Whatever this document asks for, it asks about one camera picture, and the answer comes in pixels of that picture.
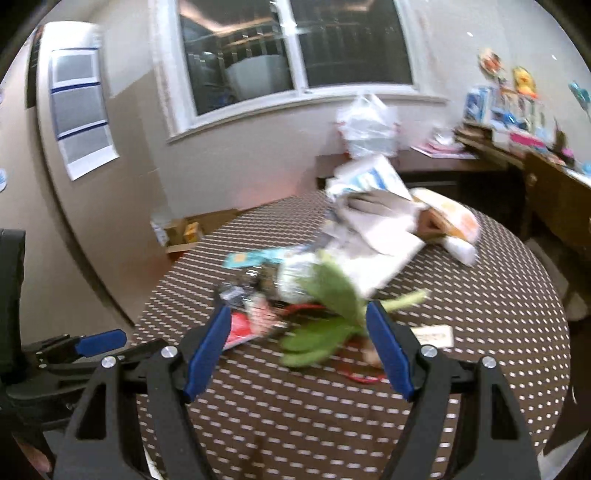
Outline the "orange white bread bag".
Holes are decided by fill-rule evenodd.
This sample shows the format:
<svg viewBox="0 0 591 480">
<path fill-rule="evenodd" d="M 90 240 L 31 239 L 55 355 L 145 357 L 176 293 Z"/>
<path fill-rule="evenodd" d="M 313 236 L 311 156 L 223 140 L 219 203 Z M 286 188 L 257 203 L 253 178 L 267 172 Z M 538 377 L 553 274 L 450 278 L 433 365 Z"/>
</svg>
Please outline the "orange white bread bag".
<svg viewBox="0 0 591 480">
<path fill-rule="evenodd" d="M 438 230 L 435 242 L 463 265 L 474 266 L 481 236 L 476 215 L 460 202 L 427 188 L 413 188 L 411 194 L 426 206 L 431 225 Z"/>
</svg>

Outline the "white blue paper on fridge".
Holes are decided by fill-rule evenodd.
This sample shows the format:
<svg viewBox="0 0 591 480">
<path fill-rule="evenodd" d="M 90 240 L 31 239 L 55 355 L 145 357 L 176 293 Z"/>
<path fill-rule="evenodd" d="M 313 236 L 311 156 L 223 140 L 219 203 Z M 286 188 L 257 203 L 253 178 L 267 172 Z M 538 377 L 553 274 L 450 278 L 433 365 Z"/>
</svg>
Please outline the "white blue paper on fridge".
<svg viewBox="0 0 591 480">
<path fill-rule="evenodd" d="M 49 24 L 49 88 L 53 130 L 65 169 L 76 181 L 116 160 L 105 106 L 98 27 Z"/>
</svg>

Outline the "teal snack wrapper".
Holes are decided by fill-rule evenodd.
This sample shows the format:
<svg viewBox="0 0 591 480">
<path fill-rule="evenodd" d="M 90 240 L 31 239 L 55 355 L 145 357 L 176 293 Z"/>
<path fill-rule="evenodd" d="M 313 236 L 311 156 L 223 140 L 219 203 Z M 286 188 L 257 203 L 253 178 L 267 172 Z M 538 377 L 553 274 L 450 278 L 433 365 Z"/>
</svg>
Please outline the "teal snack wrapper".
<svg viewBox="0 0 591 480">
<path fill-rule="evenodd" d="M 224 259 L 223 267 L 226 269 L 242 269 L 257 267 L 266 263 L 280 264 L 283 263 L 283 261 L 288 257 L 300 253 L 301 250 L 303 250 L 303 246 L 290 246 L 230 253 Z"/>
</svg>

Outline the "red snack wrapper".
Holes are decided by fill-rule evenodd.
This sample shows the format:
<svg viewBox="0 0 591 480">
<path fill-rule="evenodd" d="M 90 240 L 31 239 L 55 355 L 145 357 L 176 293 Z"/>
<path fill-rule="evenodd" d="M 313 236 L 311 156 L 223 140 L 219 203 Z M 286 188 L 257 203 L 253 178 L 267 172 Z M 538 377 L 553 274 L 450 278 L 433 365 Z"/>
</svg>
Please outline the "red snack wrapper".
<svg viewBox="0 0 591 480">
<path fill-rule="evenodd" d="M 223 350 L 270 337 L 286 327 L 286 321 L 273 309 L 266 296 L 252 294 L 243 300 L 242 308 L 232 310 L 230 332 Z"/>
</svg>

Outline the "small white paper slip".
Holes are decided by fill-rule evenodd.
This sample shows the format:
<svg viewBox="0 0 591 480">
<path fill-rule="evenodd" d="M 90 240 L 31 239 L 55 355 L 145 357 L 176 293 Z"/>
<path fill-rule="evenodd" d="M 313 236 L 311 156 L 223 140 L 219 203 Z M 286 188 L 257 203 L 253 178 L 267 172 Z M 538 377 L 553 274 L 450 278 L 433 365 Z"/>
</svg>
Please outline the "small white paper slip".
<svg viewBox="0 0 591 480">
<path fill-rule="evenodd" d="M 425 325 L 412 327 L 411 331 L 421 345 L 432 345 L 438 349 L 454 347 L 454 329 L 450 325 Z"/>
</svg>

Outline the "beige refrigerator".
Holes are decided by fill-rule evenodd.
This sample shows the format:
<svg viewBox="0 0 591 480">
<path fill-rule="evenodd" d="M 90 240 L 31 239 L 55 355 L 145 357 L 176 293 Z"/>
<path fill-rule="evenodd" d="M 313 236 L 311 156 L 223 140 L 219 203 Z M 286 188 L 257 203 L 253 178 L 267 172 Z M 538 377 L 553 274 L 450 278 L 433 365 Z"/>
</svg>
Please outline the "beige refrigerator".
<svg viewBox="0 0 591 480">
<path fill-rule="evenodd" d="M 164 197 L 131 88 L 107 76 L 105 106 L 118 158 L 69 179 L 53 130 L 49 24 L 38 26 L 1 82 L 1 224 L 26 233 L 20 335 L 129 330 L 170 262 L 153 224 Z"/>
</svg>

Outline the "small yellow box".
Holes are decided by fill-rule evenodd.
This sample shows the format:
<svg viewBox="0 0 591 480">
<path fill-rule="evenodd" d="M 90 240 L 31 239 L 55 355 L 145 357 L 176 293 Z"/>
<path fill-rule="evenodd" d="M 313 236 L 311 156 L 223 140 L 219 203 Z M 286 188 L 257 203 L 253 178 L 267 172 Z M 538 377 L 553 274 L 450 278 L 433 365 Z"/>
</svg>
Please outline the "small yellow box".
<svg viewBox="0 0 591 480">
<path fill-rule="evenodd" d="M 183 240 L 185 243 L 197 243 L 204 237 L 200 224 L 198 222 L 190 222 L 185 225 L 183 232 Z"/>
</svg>

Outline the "dark wooden cabinet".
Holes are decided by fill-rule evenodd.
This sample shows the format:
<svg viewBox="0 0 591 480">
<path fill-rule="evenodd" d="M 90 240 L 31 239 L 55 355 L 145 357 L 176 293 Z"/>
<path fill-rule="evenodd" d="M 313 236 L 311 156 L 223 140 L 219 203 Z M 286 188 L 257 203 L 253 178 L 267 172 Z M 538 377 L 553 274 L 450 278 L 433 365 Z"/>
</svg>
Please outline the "dark wooden cabinet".
<svg viewBox="0 0 591 480">
<path fill-rule="evenodd" d="M 433 187 L 499 221 L 521 239 L 548 234 L 590 258 L 590 186 L 536 152 L 514 154 L 492 134 L 459 132 L 474 159 L 436 159 L 415 149 L 390 159 L 410 187 Z"/>
</svg>

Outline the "newspaper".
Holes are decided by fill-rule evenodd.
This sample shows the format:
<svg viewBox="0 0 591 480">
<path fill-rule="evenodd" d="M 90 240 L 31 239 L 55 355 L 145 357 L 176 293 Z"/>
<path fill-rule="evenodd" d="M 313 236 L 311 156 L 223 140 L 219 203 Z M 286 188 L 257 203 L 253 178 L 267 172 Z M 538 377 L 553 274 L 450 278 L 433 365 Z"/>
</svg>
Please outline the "newspaper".
<svg viewBox="0 0 591 480">
<path fill-rule="evenodd" d="M 329 254 L 356 292 L 369 298 L 398 275 L 425 246 L 417 235 L 425 206 L 388 190 L 343 193 L 332 199 L 318 236 L 284 258 L 274 286 L 280 300 L 304 303 L 311 294 L 301 281 Z"/>
</svg>

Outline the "brown dotted tablecloth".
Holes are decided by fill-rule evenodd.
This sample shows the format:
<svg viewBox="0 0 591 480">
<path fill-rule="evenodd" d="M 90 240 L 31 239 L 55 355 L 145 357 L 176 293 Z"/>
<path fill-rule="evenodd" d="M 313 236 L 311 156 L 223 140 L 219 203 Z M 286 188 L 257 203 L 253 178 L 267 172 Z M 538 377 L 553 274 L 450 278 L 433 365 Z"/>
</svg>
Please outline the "brown dotted tablecloth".
<svg viewBox="0 0 591 480">
<path fill-rule="evenodd" d="M 215 287 L 231 279 L 228 254 L 301 245 L 325 219 L 320 191 L 252 209 L 207 235 L 154 289 L 136 325 L 134 343 L 175 343 L 206 321 Z M 442 247 L 425 247 L 380 291 L 390 299 L 429 291 L 421 305 L 398 314 L 411 326 L 448 325 L 448 355 L 499 362 L 536 449 L 549 440 L 570 377 L 564 310 L 538 259 L 515 235 L 480 215 L 475 266 Z M 410 405 L 346 344 L 328 362 L 304 370 L 280 364 L 276 339 L 226 353 L 204 395 L 189 408 L 193 428 L 221 479 L 376 479 L 401 436 Z"/>
</svg>

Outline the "white framed window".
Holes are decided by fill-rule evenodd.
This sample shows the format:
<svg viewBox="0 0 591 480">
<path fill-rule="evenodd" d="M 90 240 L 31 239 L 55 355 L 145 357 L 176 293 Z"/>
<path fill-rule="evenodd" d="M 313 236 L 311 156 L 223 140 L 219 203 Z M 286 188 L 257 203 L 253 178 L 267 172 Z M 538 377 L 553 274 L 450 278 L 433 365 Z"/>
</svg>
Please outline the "white framed window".
<svg viewBox="0 0 591 480">
<path fill-rule="evenodd" d="M 407 1 L 151 1 L 148 19 L 170 141 L 359 93 L 449 101 Z"/>
</svg>

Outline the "white blue plastic bag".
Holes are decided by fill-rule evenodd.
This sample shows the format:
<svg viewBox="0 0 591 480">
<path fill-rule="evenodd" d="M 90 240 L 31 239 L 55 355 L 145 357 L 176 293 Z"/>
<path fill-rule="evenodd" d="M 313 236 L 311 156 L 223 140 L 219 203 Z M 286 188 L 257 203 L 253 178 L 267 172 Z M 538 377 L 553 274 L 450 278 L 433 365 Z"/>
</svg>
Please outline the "white blue plastic bag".
<svg viewBox="0 0 591 480">
<path fill-rule="evenodd" d="M 331 199 L 349 196 L 382 204 L 413 202 L 409 189 L 384 155 L 353 159 L 335 168 L 334 175 L 325 183 L 325 193 Z"/>
</svg>

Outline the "white plastic bag on cabinet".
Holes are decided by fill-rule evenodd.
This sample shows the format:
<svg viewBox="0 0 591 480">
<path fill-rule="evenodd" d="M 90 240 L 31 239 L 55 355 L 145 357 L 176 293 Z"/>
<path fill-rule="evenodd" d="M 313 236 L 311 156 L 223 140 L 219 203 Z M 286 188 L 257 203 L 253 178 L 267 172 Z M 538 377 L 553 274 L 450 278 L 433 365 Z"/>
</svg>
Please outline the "white plastic bag on cabinet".
<svg viewBox="0 0 591 480">
<path fill-rule="evenodd" d="M 360 94 L 339 109 L 335 124 L 346 153 L 353 159 L 398 153 L 400 118 L 397 106 L 385 104 L 375 94 Z"/>
</svg>

